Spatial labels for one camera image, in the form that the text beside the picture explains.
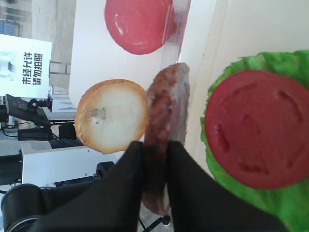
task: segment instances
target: meat patty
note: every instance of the meat patty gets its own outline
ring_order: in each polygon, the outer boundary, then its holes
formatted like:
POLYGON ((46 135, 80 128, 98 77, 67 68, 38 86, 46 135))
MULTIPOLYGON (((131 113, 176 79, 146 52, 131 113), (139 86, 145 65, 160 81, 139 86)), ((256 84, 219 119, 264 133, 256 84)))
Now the meat patty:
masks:
POLYGON ((170 140, 184 144, 189 105, 189 67, 171 65, 154 79, 146 96, 148 124, 144 139, 145 188, 142 201, 156 214, 169 212, 166 149, 170 140))

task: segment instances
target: black monitor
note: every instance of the black monitor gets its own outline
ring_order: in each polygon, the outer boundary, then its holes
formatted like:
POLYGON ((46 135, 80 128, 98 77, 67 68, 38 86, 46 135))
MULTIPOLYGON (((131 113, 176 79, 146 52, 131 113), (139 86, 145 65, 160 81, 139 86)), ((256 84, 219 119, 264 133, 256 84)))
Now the black monitor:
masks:
POLYGON ((37 126, 43 126, 45 128, 51 127, 44 110, 39 107, 37 100, 32 99, 28 102, 9 94, 7 94, 5 98, 6 110, 9 116, 34 122, 37 126))

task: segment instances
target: red tomato slice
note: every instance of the red tomato slice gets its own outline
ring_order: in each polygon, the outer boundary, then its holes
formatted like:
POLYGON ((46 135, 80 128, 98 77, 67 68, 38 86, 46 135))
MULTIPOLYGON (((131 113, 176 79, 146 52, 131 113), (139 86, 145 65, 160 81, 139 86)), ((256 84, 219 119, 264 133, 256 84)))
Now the red tomato slice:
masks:
POLYGON ((163 46, 173 0, 107 0, 105 22, 112 38, 126 51, 144 55, 163 46))
POLYGON ((309 91, 297 81, 248 70, 213 92, 207 141, 220 165, 256 189, 277 189, 309 176, 309 91))

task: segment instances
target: lettuce leaf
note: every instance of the lettuce leaf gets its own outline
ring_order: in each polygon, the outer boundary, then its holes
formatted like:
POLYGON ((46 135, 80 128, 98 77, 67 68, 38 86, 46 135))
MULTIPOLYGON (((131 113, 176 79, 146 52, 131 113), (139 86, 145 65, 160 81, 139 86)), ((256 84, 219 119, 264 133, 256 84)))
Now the lettuce leaf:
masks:
MULTIPOLYGON (((288 76, 309 89, 309 50, 288 52, 262 52, 243 57, 231 63, 208 90, 209 101, 217 86, 229 76, 245 70, 263 70, 288 76)), ((309 232, 309 178, 293 186, 276 190, 247 187, 232 178, 217 162, 207 143, 201 118, 201 140, 206 145, 206 162, 217 182, 256 207, 277 215, 291 232, 309 232)))

